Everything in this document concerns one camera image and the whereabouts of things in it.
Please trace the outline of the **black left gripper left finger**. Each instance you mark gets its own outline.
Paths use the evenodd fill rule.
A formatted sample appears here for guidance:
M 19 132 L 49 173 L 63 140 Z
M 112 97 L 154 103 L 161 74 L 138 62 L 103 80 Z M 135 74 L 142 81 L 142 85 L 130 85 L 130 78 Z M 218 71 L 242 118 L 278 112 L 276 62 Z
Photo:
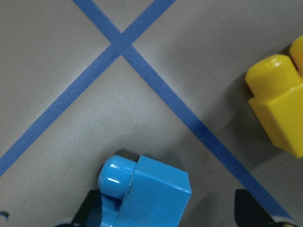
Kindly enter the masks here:
M 100 227 L 102 219 L 101 193 L 90 190 L 71 221 L 73 227 Z

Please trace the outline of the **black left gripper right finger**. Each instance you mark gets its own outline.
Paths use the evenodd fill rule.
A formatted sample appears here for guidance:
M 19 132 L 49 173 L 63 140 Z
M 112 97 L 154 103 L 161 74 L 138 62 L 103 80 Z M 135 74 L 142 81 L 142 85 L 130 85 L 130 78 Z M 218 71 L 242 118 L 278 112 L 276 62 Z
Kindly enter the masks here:
M 235 191 L 234 218 L 239 227 L 274 227 L 275 222 L 254 197 L 244 189 Z

